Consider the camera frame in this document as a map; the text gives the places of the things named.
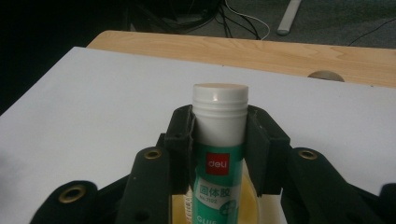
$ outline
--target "dark background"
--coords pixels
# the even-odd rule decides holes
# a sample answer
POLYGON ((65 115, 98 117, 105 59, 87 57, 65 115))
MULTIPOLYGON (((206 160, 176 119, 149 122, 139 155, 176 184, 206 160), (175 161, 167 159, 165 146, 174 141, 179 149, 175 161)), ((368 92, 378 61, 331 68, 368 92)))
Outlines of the dark background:
MULTIPOLYGON (((266 22, 271 27, 267 40, 396 49, 394 0, 304 0, 287 36, 277 35, 276 28, 289 0, 228 1, 238 12, 266 22)), ((0 114, 67 51, 86 47, 105 30, 257 38, 252 26, 226 7, 222 11, 232 21, 222 17, 218 3, 219 0, 141 0, 138 4, 134 0, 3 0, 0 114)), ((263 24, 251 23, 259 37, 266 34, 263 24)))

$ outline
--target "gray floor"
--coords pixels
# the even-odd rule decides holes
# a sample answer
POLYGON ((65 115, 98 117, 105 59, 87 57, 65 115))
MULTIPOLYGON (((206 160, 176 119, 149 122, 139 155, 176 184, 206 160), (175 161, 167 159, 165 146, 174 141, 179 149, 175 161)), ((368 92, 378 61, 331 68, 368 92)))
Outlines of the gray floor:
MULTIPOLYGON (((396 1, 394 0, 303 0, 290 34, 286 36, 277 35, 276 29, 289 0, 228 0, 228 3, 238 12, 266 22, 271 29, 267 40, 396 49, 396 1)), ((227 8, 224 8, 224 11, 228 17, 249 27, 248 23, 238 15, 227 8)), ((222 17, 218 15, 217 19, 218 21, 213 20, 187 35, 225 36, 223 25, 219 23, 222 17)), ((251 22, 260 36, 268 32, 263 24, 254 20, 251 22)), ((255 38, 231 21, 227 23, 234 38, 255 38)))

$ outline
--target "white paper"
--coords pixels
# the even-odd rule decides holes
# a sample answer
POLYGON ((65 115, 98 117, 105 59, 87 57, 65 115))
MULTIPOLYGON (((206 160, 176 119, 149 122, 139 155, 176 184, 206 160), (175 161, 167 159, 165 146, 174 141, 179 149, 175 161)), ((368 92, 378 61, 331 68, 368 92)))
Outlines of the white paper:
POLYGON ((349 183, 377 194, 396 182, 394 89, 74 48, 0 117, 0 223, 28 223, 69 181, 100 189, 128 175, 202 82, 248 85, 293 147, 349 183))

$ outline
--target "white cable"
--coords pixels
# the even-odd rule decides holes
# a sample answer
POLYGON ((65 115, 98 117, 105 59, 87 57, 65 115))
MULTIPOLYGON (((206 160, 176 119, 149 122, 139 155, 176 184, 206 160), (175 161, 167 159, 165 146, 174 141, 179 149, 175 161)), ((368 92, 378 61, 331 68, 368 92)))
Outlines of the white cable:
POLYGON ((255 21, 258 21, 258 22, 262 23, 262 24, 268 29, 268 33, 267 33, 263 38, 261 38, 261 40, 264 40, 265 38, 267 38, 268 35, 271 33, 270 26, 269 26, 267 23, 265 23, 264 21, 261 21, 261 20, 255 18, 255 17, 249 16, 249 15, 246 15, 246 14, 242 14, 242 13, 236 12, 236 11, 232 10, 232 9, 230 8, 230 6, 228 6, 228 1, 227 1, 227 0, 224 0, 224 2, 225 2, 225 6, 226 6, 232 13, 234 13, 234 14, 236 14, 236 15, 239 15, 239 16, 248 17, 248 18, 251 18, 251 19, 253 19, 253 20, 255 20, 255 21))

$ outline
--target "green label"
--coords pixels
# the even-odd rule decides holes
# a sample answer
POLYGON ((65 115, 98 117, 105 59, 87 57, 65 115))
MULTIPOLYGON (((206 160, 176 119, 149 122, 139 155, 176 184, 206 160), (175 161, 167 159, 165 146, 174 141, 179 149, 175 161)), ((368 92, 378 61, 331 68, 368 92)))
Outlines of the green label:
POLYGON ((192 223, 237 223, 242 180, 242 147, 195 145, 197 178, 192 223))

